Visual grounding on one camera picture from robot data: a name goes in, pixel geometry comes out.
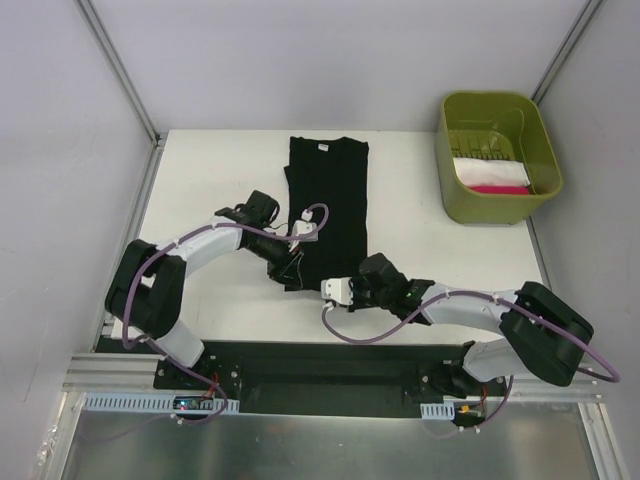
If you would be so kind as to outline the black t shirt blue logo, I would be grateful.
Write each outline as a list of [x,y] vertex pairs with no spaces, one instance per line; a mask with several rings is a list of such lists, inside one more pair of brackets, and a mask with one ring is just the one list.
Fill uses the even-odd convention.
[[317,291],[325,279],[354,276],[368,256],[368,154],[368,143],[347,137],[289,140],[288,221],[316,203],[328,206],[329,218],[317,241],[300,245],[303,256],[288,291]]

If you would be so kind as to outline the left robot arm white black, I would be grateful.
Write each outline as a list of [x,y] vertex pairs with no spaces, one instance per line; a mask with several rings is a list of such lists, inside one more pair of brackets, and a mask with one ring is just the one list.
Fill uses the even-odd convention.
[[106,311],[179,362],[176,375],[188,388],[204,387],[212,369],[201,358],[205,346],[180,319],[185,281],[213,260],[245,249],[267,262],[274,282],[300,285],[303,252],[267,231],[278,212],[275,199],[255,190],[246,202],[216,211],[208,224],[164,246],[130,242],[107,291]]

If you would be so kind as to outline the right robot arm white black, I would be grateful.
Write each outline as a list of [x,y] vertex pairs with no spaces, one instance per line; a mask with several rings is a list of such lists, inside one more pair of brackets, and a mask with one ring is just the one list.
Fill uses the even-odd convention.
[[380,308],[401,321],[455,325],[496,334],[467,341],[464,354],[428,374],[436,391],[464,398],[500,377],[532,373],[568,386],[594,329],[544,285],[527,281],[516,290],[459,290],[433,280],[409,279],[381,253],[366,258],[348,281],[354,309]]

